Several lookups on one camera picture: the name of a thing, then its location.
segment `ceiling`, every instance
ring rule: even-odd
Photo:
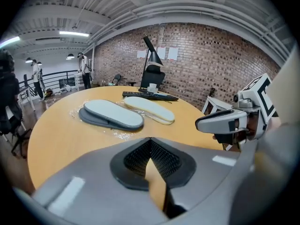
[[[269,0],[27,0],[1,40],[19,36],[20,41],[7,46],[12,54],[38,57],[88,51],[128,30],[171,22],[207,24],[235,33],[280,66],[295,41]]]

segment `ceiling light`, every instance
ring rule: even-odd
[[[74,58],[74,55],[70,53],[67,58]]]
[[[80,33],[80,32],[64,32],[60,31],[60,34],[65,34],[65,35],[77,35],[77,36],[83,36],[83,37],[88,37],[89,35],[86,33]]]
[[[31,59],[31,58],[28,58],[28,59],[26,59],[25,62],[26,62],[26,63],[31,63],[31,62],[32,62],[32,59]]]
[[[10,43],[13,43],[13,42],[16,42],[16,41],[20,41],[20,38],[19,37],[13,37],[13,38],[11,38],[9,40],[6,40],[3,43],[0,43],[0,48],[3,48],[7,44],[10,44]]]

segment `brick wall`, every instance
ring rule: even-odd
[[[143,37],[154,47],[178,47],[177,61],[162,60],[165,79],[161,90],[202,109],[211,87],[215,97],[232,103],[233,95],[252,79],[267,73],[273,79],[279,66],[252,43],[230,32],[193,23],[167,23],[132,30],[102,43],[95,50],[95,78],[111,82],[120,73],[127,81],[141,82],[146,49]]]

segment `black pants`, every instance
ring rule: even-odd
[[[82,75],[82,80],[84,83],[84,88],[89,89],[90,88],[90,73],[85,73]]]
[[[39,82],[34,82],[34,87],[36,88],[36,91],[39,95],[40,98],[43,98],[43,92],[42,92],[42,89],[41,89],[41,85],[39,84]]]

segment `desk lamp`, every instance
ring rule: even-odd
[[[160,60],[158,54],[156,53],[151,41],[149,40],[148,36],[143,37],[143,39],[145,41],[145,44],[148,47],[148,51],[147,51],[147,55],[146,55],[146,61],[145,61],[144,69],[142,71],[142,80],[141,80],[141,85],[140,85],[139,91],[142,90],[142,81],[143,81],[144,74],[145,74],[145,68],[146,68],[146,64],[147,64],[147,58],[148,58],[148,55],[149,55],[149,51],[151,52],[151,55],[149,57],[148,64],[158,66],[158,67],[163,67],[163,63],[161,62],[161,60]]]

